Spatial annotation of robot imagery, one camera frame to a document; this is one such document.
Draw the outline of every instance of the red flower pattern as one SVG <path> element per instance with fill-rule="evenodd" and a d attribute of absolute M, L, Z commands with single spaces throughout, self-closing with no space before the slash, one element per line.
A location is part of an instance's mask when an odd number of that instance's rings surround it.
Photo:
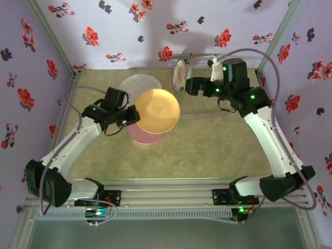
<path fill-rule="evenodd" d="M 139 4 L 132 4 L 130 8 L 134 12 L 138 12 L 140 10 Z"/>
<path fill-rule="evenodd" d="M 25 33 L 23 34 L 23 41 L 24 43 L 29 43 L 30 41 L 29 37 Z"/>
<path fill-rule="evenodd" d="M 87 30 L 85 31 L 86 39 L 88 40 L 88 44 L 92 46 L 99 46 L 99 36 L 96 31 L 93 30 L 91 27 L 87 27 Z"/>
<path fill-rule="evenodd" d="M 32 32 L 32 28 L 29 22 L 27 22 L 24 18 L 21 20 L 22 27 L 24 28 L 27 34 Z"/>
<path fill-rule="evenodd" d="M 147 14 L 146 11 L 139 12 L 139 20 L 143 21 L 146 18 Z"/>
<path fill-rule="evenodd" d="M 159 61 L 168 62 L 170 61 L 170 57 L 173 55 L 173 50 L 169 46 L 165 46 L 161 52 L 159 52 Z"/>
<path fill-rule="evenodd" d="M 328 63 L 322 70 L 323 80 L 330 79 L 332 76 L 332 62 Z"/>
<path fill-rule="evenodd" d="M 30 37 L 30 44 L 31 44 L 34 48 L 37 47 L 36 38 L 35 38 L 33 35 L 31 35 L 31 37 Z"/>
<path fill-rule="evenodd" d="M 323 193 L 324 192 L 324 189 L 321 185 L 318 185 L 317 186 L 317 190 L 320 192 L 320 193 Z"/>
<path fill-rule="evenodd" d="M 12 72 L 9 73 L 9 80 L 6 83 L 6 86 L 8 87 L 14 87 L 15 86 L 15 80 L 17 79 L 17 75 L 13 75 Z"/>
<path fill-rule="evenodd" d="M 28 111 L 34 106 L 35 100 L 31 97 L 30 92 L 27 89 L 19 88 L 17 89 L 19 98 L 21 100 L 21 106 Z"/>
<path fill-rule="evenodd" d="M 319 73 L 315 73 L 310 79 L 312 83 L 317 83 L 321 78 L 322 77 Z"/>
<path fill-rule="evenodd" d="M 54 132 L 56 131 L 56 125 L 52 125 L 52 126 L 50 126 L 50 133 L 51 133 L 51 137 L 53 137 L 54 136 Z"/>
<path fill-rule="evenodd" d="M 320 71 L 323 68 L 324 64 L 323 61 L 317 61 L 315 65 L 316 71 Z"/>
<path fill-rule="evenodd" d="M 332 161 L 327 163 L 326 169 L 329 171 L 330 175 L 332 175 Z"/>
<path fill-rule="evenodd" d="M 294 129 L 294 132 L 295 132 L 296 135 L 300 134 L 300 127 L 296 127 Z"/>
<path fill-rule="evenodd" d="M 266 81 L 266 78 L 263 77 L 260 81 L 261 81 L 261 85 L 262 85 L 263 87 L 265 87 L 265 81 Z"/>
<path fill-rule="evenodd" d="M 231 35 L 229 29 L 225 29 L 220 35 L 218 35 L 216 37 L 216 42 L 218 42 L 217 46 L 219 46 L 221 48 L 222 47 L 226 48 L 227 42 L 230 41 L 231 37 L 232 37 L 232 35 Z"/>
<path fill-rule="evenodd" d="M 50 59 L 47 59 L 46 62 L 48 67 L 48 73 L 53 78 L 53 80 L 55 80 L 56 77 L 58 76 L 58 70 L 56 69 L 56 65 Z"/>
<path fill-rule="evenodd" d="M 122 56 L 123 56 L 123 54 L 121 52 L 118 52 L 115 55 L 107 54 L 106 58 L 110 59 L 111 62 L 125 61 L 126 59 L 123 58 Z"/>
<path fill-rule="evenodd" d="M 152 9 L 152 6 L 154 5 L 154 2 L 151 0 L 143 0 L 142 6 L 146 9 Z"/>
<path fill-rule="evenodd" d="M 287 57 L 289 56 L 290 48 L 291 48 L 290 44 L 287 44 L 286 46 L 282 46 L 280 48 L 280 53 L 278 54 L 278 61 L 280 64 L 282 64 L 282 62 L 286 60 Z"/>
<path fill-rule="evenodd" d="M 54 7 L 53 5 L 48 6 L 48 10 L 51 11 L 52 13 L 55 13 L 56 17 L 58 17 L 58 18 L 65 17 L 67 15 L 70 15 L 70 16 L 75 15 L 74 11 L 71 11 L 69 13 L 69 11 L 68 11 L 69 7 L 70 6 L 68 5 L 67 2 L 62 2 L 62 5 L 58 6 L 58 7 Z"/>
<path fill-rule="evenodd" d="M 253 40 L 254 40 L 254 44 L 261 44 L 261 43 L 270 43 L 271 42 L 271 37 L 272 37 L 272 33 L 269 33 L 267 35 L 254 35 L 253 36 Z"/>
<path fill-rule="evenodd" d="M 15 125 L 15 127 L 14 127 L 15 130 L 13 130 L 11 128 L 11 123 L 6 124 L 7 134 L 6 134 L 5 140 L 1 141 L 1 148 L 2 149 L 6 149 L 8 147 L 8 145 L 10 147 L 14 146 L 14 144 L 15 144 L 15 134 L 16 134 L 18 128 L 19 128 L 19 126 Z"/>
<path fill-rule="evenodd" d="M 290 95 L 288 97 L 288 100 L 285 102 L 287 113 L 289 114 L 290 112 L 296 110 L 298 108 L 299 102 L 300 102 L 299 95 L 297 95 L 297 96 Z"/>
<path fill-rule="evenodd" d="M 182 21 L 179 24 L 172 24 L 172 23 L 168 23 L 166 25 L 166 29 L 170 30 L 170 34 L 174 35 L 180 32 L 185 32 L 188 33 L 189 29 L 184 29 L 184 27 L 187 25 L 186 21 Z"/>

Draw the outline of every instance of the dish rack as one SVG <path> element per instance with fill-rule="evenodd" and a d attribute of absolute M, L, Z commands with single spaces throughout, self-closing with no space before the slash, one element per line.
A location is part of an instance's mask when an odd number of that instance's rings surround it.
<path fill-rule="evenodd" d="M 222 54 L 175 54 L 168 62 L 168 72 L 170 79 L 170 91 L 177 98 L 181 114 L 180 120 L 196 119 L 196 118 L 211 118 L 211 117 L 225 117 L 228 112 L 222 112 L 217 104 L 217 98 L 208 98 L 202 95 L 199 91 L 198 96 L 190 96 L 185 91 L 174 91 L 172 87 L 174 67 L 179 59 L 190 59 L 192 65 L 192 77 L 210 77 L 212 68 L 208 66 L 208 61 L 215 57 L 220 57 Z M 228 101 L 220 102 L 221 108 L 232 109 Z"/>

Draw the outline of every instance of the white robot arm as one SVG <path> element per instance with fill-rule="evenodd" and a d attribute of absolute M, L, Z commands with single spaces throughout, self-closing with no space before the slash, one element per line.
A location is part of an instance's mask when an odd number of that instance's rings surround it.
<path fill-rule="evenodd" d="M 272 170 L 272 175 L 267 177 L 242 177 L 233 181 L 229 186 L 229 198 L 235 203 L 247 196 L 265 196 L 270 201 L 276 201 L 302 187 L 304 182 L 294 164 L 301 167 L 307 181 L 315 175 L 315 171 L 311 166 L 303 166 L 289 146 L 278 122 L 271 120 L 271 102 L 262 88 L 250 87 L 245 62 L 241 59 L 230 59 L 217 64 L 216 67 L 222 68 L 223 80 L 194 77 L 186 81 L 186 92 L 198 95 L 198 90 L 203 90 L 204 96 L 229 100 L 256 134 Z M 126 110 L 120 108 L 125 94 L 109 88 L 105 99 L 99 101 L 100 106 L 97 106 L 96 102 L 82 113 L 80 127 L 78 124 L 57 148 L 39 162 L 31 160 L 27 164 L 26 175 L 30 193 L 39 197 L 41 175 L 46 169 L 43 199 L 51 205 L 61 206 L 67 200 L 104 200 L 102 184 L 89 178 L 71 179 L 68 182 L 66 176 L 84 148 L 106 131 L 109 124 L 116 123 L 123 127 L 139 121 L 135 106 Z"/>

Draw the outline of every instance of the wire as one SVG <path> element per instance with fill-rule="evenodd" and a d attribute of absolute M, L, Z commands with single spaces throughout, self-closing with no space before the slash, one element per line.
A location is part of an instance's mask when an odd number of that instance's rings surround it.
<path fill-rule="evenodd" d="M 278 100 L 278 97 L 279 97 L 279 92 L 280 92 L 280 75 L 279 75 L 278 68 L 277 68 L 275 62 L 272 60 L 272 58 L 269 57 L 266 53 L 264 53 L 262 51 L 259 51 L 257 49 L 253 49 L 253 48 L 242 48 L 242 49 L 237 49 L 237 50 L 235 50 L 233 52 L 230 52 L 228 54 L 225 54 L 225 55 L 217 58 L 217 61 L 221 61 L 222 59 L 224 59 L 224 58 L 226 58 L 226 57 L 228 57 L 228 56 L 230 56 L 232 54 L 235 54 L 235 53 L 238 53 L 238 52 L 242 52 L 242 51 L 251 51 L 251 52 L 259 53 L 262 56 L 264 56 L 266 59 L 268 59 L 271 62 L 272 66 L 273 66 L 273 69 L 274 69 L 275 74 L 276 74 L 276 92 L 275 92 L 275 96 L 273 98 L 274 99 L 274 105 L 272 106 L 271 120 L 272 120 L 272 126 L 273 126 L 273 128 L 276 128 L 276 124 L 275 124 L 275 116 L 276 116 L 275 115 L 275 106 L 276 106 L 276 103 L 277 103 L 277 100 Z M 277 129 L 275 129 L 275 134 L 278 137 L 279 141 L 281 142 L 281 145 L 284 148 L 284 150 L 285 150 L 287 156 L 289 157 L 289 160 L 292 163 L 293 167 L 295 168 L 296 172 L 299 174 L 299 176 L 301 177 L 302 181 L 304 182 L 304 184 L 308 188 L 309 193 L 310 193 L 310 195 L 312 197 L 313 203 L 312 203 L 312 205 L 310 207 L 305 207 L 305 206 L 299 206 L 298 204 L 293 203 L 293 202 L 289 201 L 286 198 L 282 198 L 282 199 L 284 201 L 286 201 L 286 202 L 294 205 L 295 207 L 297 207 L 299 209 L 308 210 L 308 211 L 309 210 L 314 210 L 316 208 L 316 206 L 317 206 L 317 201 L 316 201 L 316 198 L 315 198 L 315 195 L 314 195 L 314 192 L 313 192 L 311 186 L 309 185 L 307 179 L 305 178 L 305 176 L 303 175 L 303 173 L 300 171 L 299 167 L 296 165 L 295 161 L 293 160 L 293 157 L 291 156 L 290 152 L 288 151 L 288 149 L 287 149 L 285 143 L 283 142 L 283 140 L 282 140 L 282 138 L 281 138 L 281 136 L 280 136 L 280 134 L 279 134 L 279 132 L 278 132 Z"/>
<path fill-rule="evenodd" d="M 79 131 L 81 125 L 82 125 L 82 115 L 80 113 L 80 111 L 75 107 L 73 106 L 69 101 L 68 101 L 68 95 L 69 95 L 69 92 L 73 89 L 77 89 L 77 88 L 84 88 L 84 89 L 92 89 L 92 90 L 95 90 L 95 91 L 98 91 L 98 92 L 101 92 L 101 93 L 104 93 L 106 94 L 105 91 L 102 91 L 102 90 L 99 90 L 97 88 L 94 88 L 94 87 L 86 87 L 86 86 L 79 86 L 79 87 L 71 87 L 69 88 L 66 93 L 65 93 L 65 102 L 66 104 L 71 108 L 73 109 L 77 115 L 78 115 L 78 126 L 77 126 L 77 131 L 75 133 L 73 133 L 69 139 L 67 141 L 65 141 L 62 146 L 60 146 L 60 148 L 53 154 L 51 160 L 46 164 L 46 167 L 44 168 L 44 171 L 43 173 L 41 174 L 41 178 L 40 178 L 40 185 L 39 185 L 39 207 L 40 207 L 40 214 L 42 216 L 46 215 L 47 211 L 49 210 L 49 208 L 51 207 L 51 204 L 48 204 L 48 206 L 46 207 L 46 209 L 44 210 L 44 183 L 45 183 L 45 176 L 46 176 L 46 173 L 47 173 L 47 170 L 50 168 L 51 164 L 53 163 L 53 159 L 56 158 L 58 156 L 58 154 L 61 152 L 61 150 L 67 146 L 67 144 L 69 144 L 71 142 L 71 140 L 73 140 L 73 138 L 76 136 L 77 132 Z"/>
<path fill-rule="evenodd" d="M 252 203 L 252 207 L 250 208 L 250 210 L 251 209 L 254 209 L 254 207 L 255 207 L 255 203 L 254 203 L 254 201 L 253 201 L 253 199 L 251 199 L 250 197 L 248 197 L 248 200 L 250 200 L 250 202 Z"/>
<path fill-rule="evenodd" d="M 262 201 L 260 202 L 260 204 L 258 205 L 258 207 L 256 209 L 253 209 L 253 213 L 252 215 L 250 215 L 245 221 L 242 221 L 242 224 L 244 224 L 245 222 L 247 222 L 247 220 L 251 219 L 256 213 L 257 210 L 263 205 L 264 201 L 265 201 L 266 197 L 263 197 Z"/>
<path fill-rule="evenodd" d="M 108 204 L 108 205 L 110 205 L 110 206 L 112 206 L 112 207 L 114 207 L 114 208 L 116 209 L 116 213 L 115 213 L 112 217 L 110 217 L 110 218 L 108 218 L 108 219 L 106 219 L 106 220 L 103 220 L 102 222 L 99 222 L 99 223 L 93 224 L 93 223 L 89 223 L 87 220 L 85 220 L 86 223 L 88 223 L 90 226 L 98 226 L 98 225 L 101 225 L 101 224 L 103 224 L 103 223 L 106 223 L 106 222 L 108 222 L 108 221 L 114 219 L 115 217 L 117 217 L 118 214 L 119 214 L 119 209 L 118 209 L 118 207 L 115 206 L 115 205 L 114 205 L 113 203 L 111 203 L 111 202 L 103 201 L 103 200 L 97 200 L 97 199 L 80 199 L 80 200 L 82 200 L 82 201 L 90 201 L 90 202 L 105 203 L 105 204 Z"/>
<path fill-rule="evenodd" d="M 126 102 L 126 104 L 125 104 L 123 107 L 119 108 L 119 110 L 123 110 L 123 109 L 125 109 L 125 108 L 127 107 L 127 105 L 129 104 L 129 96 L 128 96 L 128 94 L 127 94 L 126 92 L 124 92 L 124 94 L 125 94 L 126 97 L 127 97 L 127 102 Z"/>
<path fill-rule="evenodd" d="M 218 104 L 218 107 L 219 107 L 220 110 L 223 110 L 225 112 L 230 112 L 230 113 L 235 113 L 236 112 L 236 110 L 231 111 L 231 110 L 228 110 L 228 109 L 221 108 L 220 107 L 220 99 L 217 100 L 217 104 Z"/>
<path fill-rule="evenodd" d="M 226 220 L 226 219 L 218 219 L 218 218 L 210 218 L 210 217 L 207 217 L 207 218 L 204 218 L 206 220 L 212 220 L 214 222 L 222 222 L 222 223 L 228 223 L 228 224 L 233 224 L 233 225 L 236 225 L 238 222 L 235 222 L 234 220 L 230 221 L 230 220 Z"/>
<path fill-rule="evenodd" d="M 114 132 L 112 134 L 106 134 L 106 131 L 107 131 L 107 128 L 106 128 L 105 131 L 104 131 L 104 134 L 105 134 L 105 136 L 114 136 L 114 135 L 118 134 L 122 130 L 123 130 L 123 126 L 121 126 L 120 130 L 118 130 L 118 131 L 116 131 L 116 132 Z"/>

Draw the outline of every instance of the pink plate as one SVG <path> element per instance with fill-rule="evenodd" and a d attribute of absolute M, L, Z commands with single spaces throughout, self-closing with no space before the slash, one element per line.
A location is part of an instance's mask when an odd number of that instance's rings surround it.
<path fill-rule="evenodd" d="M 135 142 L 140 144 L 153 144 L 163 137 L 163 134 L 151 134 L 143 131 L 137 123 L 128 126 L 128 133 Z"/>

